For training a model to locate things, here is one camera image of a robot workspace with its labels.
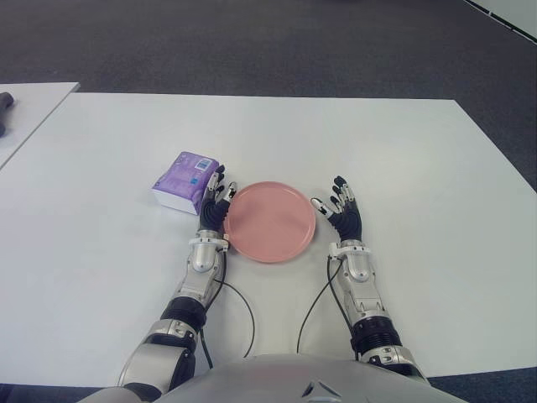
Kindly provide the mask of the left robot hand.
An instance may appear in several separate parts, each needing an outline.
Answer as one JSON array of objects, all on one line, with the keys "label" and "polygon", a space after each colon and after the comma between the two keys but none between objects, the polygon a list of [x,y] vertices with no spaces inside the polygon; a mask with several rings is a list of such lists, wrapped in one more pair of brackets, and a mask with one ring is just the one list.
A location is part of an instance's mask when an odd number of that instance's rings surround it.
[{"label": "left robot hand", "polygon": [[211,174],[199,212],[199,231],[222,233],[223,225],[232,199],[237,194],[237,183],[223,183],[225,166],[220,165]]}]

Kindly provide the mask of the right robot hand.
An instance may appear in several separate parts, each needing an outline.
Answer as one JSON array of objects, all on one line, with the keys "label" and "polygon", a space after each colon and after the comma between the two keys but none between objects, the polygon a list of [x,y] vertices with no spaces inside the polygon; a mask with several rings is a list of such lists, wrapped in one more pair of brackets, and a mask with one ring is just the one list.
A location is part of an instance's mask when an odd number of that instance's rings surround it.
[{"label": "right robot hand", "polygon": [[334,227],[342,242],[362,242],[362,219],[352,188],[340,175],[334,178],[333,183],[335,195],[331,196],[331,203],[335,209],[317,197],[312,197],[310,203]]}]

